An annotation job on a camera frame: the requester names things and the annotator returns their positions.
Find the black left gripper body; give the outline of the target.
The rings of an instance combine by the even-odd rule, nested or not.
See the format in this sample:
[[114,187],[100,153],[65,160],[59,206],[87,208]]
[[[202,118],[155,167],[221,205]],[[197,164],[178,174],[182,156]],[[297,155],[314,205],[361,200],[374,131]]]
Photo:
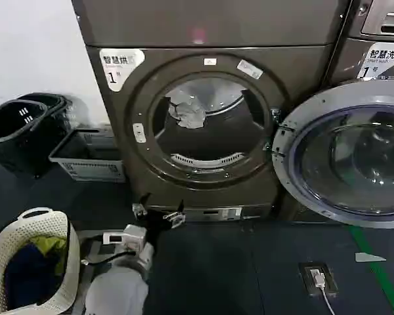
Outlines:
[[172,222],[165,219],[164,215],[159,211],[148,211],[140,216],[140,225],[146,228],[146,241],[151,245],[157,245],[161,233],[172,227]]

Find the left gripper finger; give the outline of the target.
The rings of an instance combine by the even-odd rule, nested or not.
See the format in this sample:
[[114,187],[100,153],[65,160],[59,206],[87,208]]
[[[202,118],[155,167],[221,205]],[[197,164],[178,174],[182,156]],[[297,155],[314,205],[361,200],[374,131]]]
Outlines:
[[171,227],[179,227],[186,221],[186,215],[184,214],[184,201],[182,200],[176,211],[165,214],[162,218],[164,221],[170,222]]
[[147,216],[148,211],[146,209],[146,203],[151,196],[151,193],[146,193],[138,198],[137,201],[132,203],[132,212],[136,219],[142,219]]

